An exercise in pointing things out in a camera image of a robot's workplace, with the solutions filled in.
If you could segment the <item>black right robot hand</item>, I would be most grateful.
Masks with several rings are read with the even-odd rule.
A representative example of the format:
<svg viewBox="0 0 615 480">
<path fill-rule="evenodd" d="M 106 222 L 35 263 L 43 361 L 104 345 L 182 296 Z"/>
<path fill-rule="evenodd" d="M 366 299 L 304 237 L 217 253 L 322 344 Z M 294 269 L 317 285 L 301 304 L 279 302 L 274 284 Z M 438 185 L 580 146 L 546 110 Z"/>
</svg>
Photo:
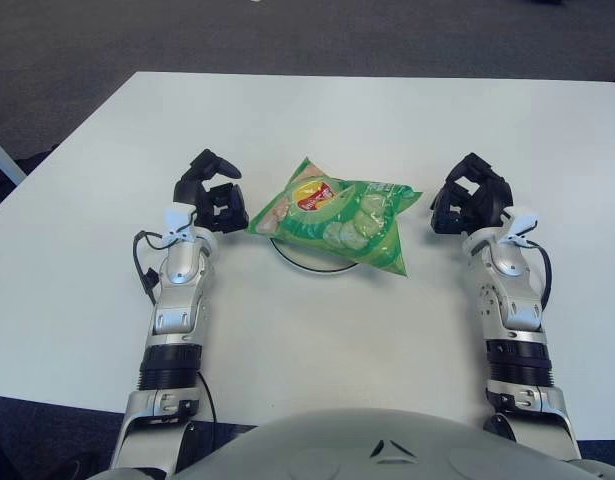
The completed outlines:
<svg viewBox="0 0 615 480">
<path fill-rule="evenodd" d="M 435 196 L 431 228 L 437 234 L 471 235 L 500 227 L 501 215 L 513 205 L 509 184 L 475 153 L 466 155 L 447 175 Z"/>
</svg>

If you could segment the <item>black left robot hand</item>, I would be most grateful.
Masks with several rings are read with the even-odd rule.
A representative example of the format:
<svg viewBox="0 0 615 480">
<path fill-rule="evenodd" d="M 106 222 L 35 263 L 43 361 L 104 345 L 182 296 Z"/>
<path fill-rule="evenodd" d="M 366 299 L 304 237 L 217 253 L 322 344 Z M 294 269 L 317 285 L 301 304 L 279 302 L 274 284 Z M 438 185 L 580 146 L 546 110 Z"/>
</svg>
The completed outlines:
<svg viewBox="0 0 615 480">
<path fill-rule="evenodd" d="M 209 149 L 204 149 L 191 163 L 174 187 L 173 201 L 193 206 L 195 227 L 212 232 L 231 233 L 244 230 L 249 223 L 242 191 L 227 182 L 207 190 L 204 182 L 215 175 L 241 179 L 239 169 Z"/>
</svg>

